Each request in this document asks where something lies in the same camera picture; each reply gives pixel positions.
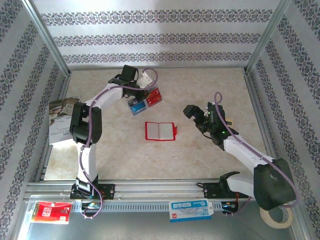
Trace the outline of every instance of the red book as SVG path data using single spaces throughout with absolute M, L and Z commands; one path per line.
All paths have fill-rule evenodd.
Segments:
M 174 141 L 177 133 L 177 127 L 173 122 L 145 122 L 146 140 Z

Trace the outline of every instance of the decorative border pattern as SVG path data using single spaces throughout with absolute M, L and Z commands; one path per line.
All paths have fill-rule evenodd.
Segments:
M 312 221 L 312 226 L 315 228 L 315 234 L 320 239 L 320 212 L 319 207 L 317 206 L 317 200 L 313 196 L 313 191 L 310 189 L 311 185 L 308 181 L 308 177 L 304 168 L 302 167 L 302 163 L 297 153 L 296 146 L 291 137 L 287 122 L 283 116 L 280 104 L 277 100 L 266 68 L 261 59 L 258 60 L 255 67 L 261 78 L 265 94 L 268 98 L 268 102 L 270 104 L 278 130 L 280 132 L 285 151 L 287 152 L 287 156 L 293 170 L 293 175 L 295 176 L 296 183 L 300 189 L 300 194 L 302 196 L 304 204 L 306 205 L 306 210 L 309 212 L 309 218 Z
M 25 120 L 25 116 L 35 94 L 38 82 L 40 81 L 41 74 L 45 68 L 47 60 L 49 58 L 50 51 L 46 45 L 44 45 L 40 51 L 40 54 L 34 64 L 31 75 L 26 83 L 26 86 L 20 97 L 16 111 L 13 114 L 12 122 L 10 122 L 6 135 L 3 138 L 0 148 L 0 180 L 2 174 L 6 170 L 6 165 L 13 151 L 13 146 L 16 144 L 20 128 Z
M 27 28 L 25 29 L 19 44 L 16 46 L 12 58 L 10 58 L 9 63 L 6 65 L 6 69 L 3 70 L 0 82 L 0 111 L 2 106 L 5 104 L 5 99 L 8 97 L 13 83 L 16 81 L 16 77 L 20 72 L 22 64 L 25 62 L 27 54 L 34 43 L 38 30 L 34 23 L 30 21 Z
M 320 41 L 320 7 L 315 0 L 294 0 L 296 7 L 308 22 L 314 35 Z
M 146 52 L 64 55 L 67 64 L 125 62 L 248 61 L 251 52 Z
M 308 152 L 311 155 L 311 159 L 314 161 L 313 164 L 318 170 L 318 174 L 320 174 L 320 143 L 316 137 L 315 130 L 313 130 L 311 123 L 309 123 L 309 118 L 305 112 L 304 106 L 299 100 L 295 86 L 291 82 L 285 65 L 272 40 L 267 43 L 265 50 L 268 53 L 273 65 L 273 69 L 279 78 L 286 99 L 291 106 L 292 113 L 300 129 L 302 138 L 305 141 L 305 145 L 308 147 Z
M 320 109 L 320 76 L 317 69 L 288 19 L 283 17 L 277 27 Z
M 260 103 L 260 106 L 261 106 L 261 110 L 262 110 L 262 114 L 263 114 L 263 117 L 264 117 L 264 121 L 265 121 L 266 127 L 268 128 L 269 136 L 270 136 L 270 139 L 271 139 L 271 143 L 272 143 L 272 146 L 273 146 L 273 149 L 274 149 L 276 158 L 278 159 L 278 158 L 279 158 L 279 154 L 278 154 L 278 151 L 277 151 L 277 148 L 276 148 L 276 144 L 275 144 L 275 141 L 274 141 L 274 137 L 273 137 L 273 135 L 272 135 L 272 132 L 271 132 L 271 129 L 270 129 L 270 126 L 269 126 L 269 122 L 268 122 L 268 119 L 267 119 L 267 116 L 266 116 L 266 113 L 265 113 L 265 110 L 264 110 L 262 101 L 261 101 L 261 99 L 260 99 L 260 95 L 259 95 L 259 92 L 258 92 L 258 88 L 257 88 L 257 86 L 256 86 L 256 82 L 255 82 L 255 80 L 254 80 L 255 78 L 254 78 L 252 72 L 250 73 L 250 76 L 251 76 L 252 83 L 253 83 L 253 86 L 254 86 L 254 89 L 255 89 L 255 92 L 256 92 L 256 96 L 258 97 L 258 100 L 259 100 L 259 103 Z
M 100 12 L 56 12 L 41 14 L 50 26 L 88 24 L 141 24 L 141 23 L 266 23 L 271 9 L 184 9 L 184 10 L 131 10 Z
M 20 0 L 7 0 L 0 10 L 0 43 L 23 8 Z
M 161 33 L 55 36 L 58 47 L 133 44 L 256 44 L 259 33 Z
M 6 232 L 8 231 L 8 227 L 12 221 L 11 217 L 13 216 L 13 211 L 17 206 L 17 201 L 19 200 L 19 195 L 22 191 L 23 183 L 27 174 L 27 169 L 29 167 L 33 150 L 36 145 L 36 141 L 46 115 L 47 105 L 50 101 L 51 94 L 55 87 L 55 83 L 59 72 L 60 69 L 58 65 L 55 63 L 50 73 L 48 83 L 44 89 L 40 104 L 38 106 L 38 110 L 36 111 L 33 124 L 29 132 L 29 136 L 27 137 L 27 141 L 23 149 L 23 154 L 21 155 L 21 159 L 19 161 L 19 165 L 16 168 L 14 180 L 12 181 L 12 186 L 10 187 L 9 194 L 6 197 L 7 201 L 1 208 L 3 209 L 3 211 L 1 212 L 0 218 L 0 239 L 6 239 Z

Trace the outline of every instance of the blue and white package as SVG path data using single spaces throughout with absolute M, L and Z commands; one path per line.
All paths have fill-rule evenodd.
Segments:
M 142 101 L 138 101 L 136 98 L 133 98 L 128 101 L 128 105 L 129 105 L 129 108 L 131 109 L 133 116 L 147 109 L 147 104 L 145 101 L 146 101 L 145 99 Z
M 169 202 L 170 222 L 211 219 L 214 214 L 212 202 L 208 199 Z

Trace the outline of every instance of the white wall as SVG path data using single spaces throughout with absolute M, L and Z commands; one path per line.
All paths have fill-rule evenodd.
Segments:
M 35 0 L 71 69 L 245 67 L 279 0 Z
M 251 72 L 273 145 L 300 190 L 311 239 L 320 239 L 319 3 L 290 3 Z
M 0 240 L 10 239 L 64 76 L 20 0 L 0 0 Z

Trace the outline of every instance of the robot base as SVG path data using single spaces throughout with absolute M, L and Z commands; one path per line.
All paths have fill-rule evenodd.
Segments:
M 233 198 L 236 198 L 236 193 L 230 190 L 228 186 L 227 178 L 235 174 L 239 174 L 239 172 L 232 171 L 232 172 L 226 173 L 220 176 L 220 180 L 217 183 L 199 182 L 197 186 L 203 189 L 203 196 L 206 199 L 233 199 Z M 240 192 L 238 194 L 240 199 L 246 199 L 249 197 Z
M 98 184 L 97 188 L 99 189 L 100 193 L 102 193 L 103 200 L 113 200 L 115 196 L 115 185 L 114 184 Z M 77 189 L 76 184 L 72 185 L 70 199 L 75 200 L 88 200 L 88 199 L 100 199 L 99 195 L 96 194 L 95 196 L 91 195 L 84 195 Z

